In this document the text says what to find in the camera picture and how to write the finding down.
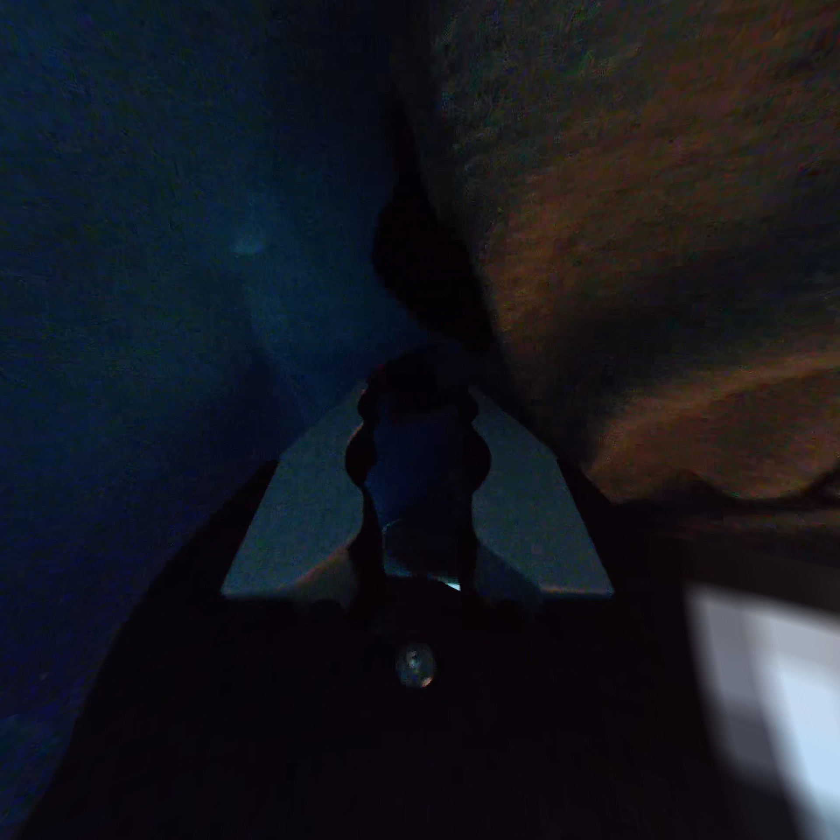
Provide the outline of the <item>person's blue jeans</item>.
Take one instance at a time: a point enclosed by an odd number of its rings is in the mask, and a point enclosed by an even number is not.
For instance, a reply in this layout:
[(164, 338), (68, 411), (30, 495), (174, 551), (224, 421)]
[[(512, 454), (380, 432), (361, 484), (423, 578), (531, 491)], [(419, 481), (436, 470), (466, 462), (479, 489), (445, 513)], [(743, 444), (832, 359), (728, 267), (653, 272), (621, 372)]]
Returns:
[(426, 332), (376, 279), (401, 2), (2, 2), (2, 718)]

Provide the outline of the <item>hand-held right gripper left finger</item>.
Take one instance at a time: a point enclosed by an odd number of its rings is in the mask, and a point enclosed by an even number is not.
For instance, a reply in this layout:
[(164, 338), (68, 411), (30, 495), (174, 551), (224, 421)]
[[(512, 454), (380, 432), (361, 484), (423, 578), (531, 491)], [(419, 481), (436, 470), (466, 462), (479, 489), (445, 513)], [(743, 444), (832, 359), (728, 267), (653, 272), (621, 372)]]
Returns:
[(355, 384), (279, 457), (222, 583), (228, 600), (286, 597), (292, 587), (361, 530), (363, 493), (346, 467), (362, 425)]

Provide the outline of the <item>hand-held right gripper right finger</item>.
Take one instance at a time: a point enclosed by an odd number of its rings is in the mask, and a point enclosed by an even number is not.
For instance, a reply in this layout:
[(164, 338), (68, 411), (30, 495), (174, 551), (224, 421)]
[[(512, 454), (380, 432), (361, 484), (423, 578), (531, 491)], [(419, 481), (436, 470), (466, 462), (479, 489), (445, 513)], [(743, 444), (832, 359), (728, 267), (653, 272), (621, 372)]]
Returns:
[(490, 467), (472, 496), (479, 545), (549, 598), (614, 589), (553, 452), (483, 392), (470, 396)]

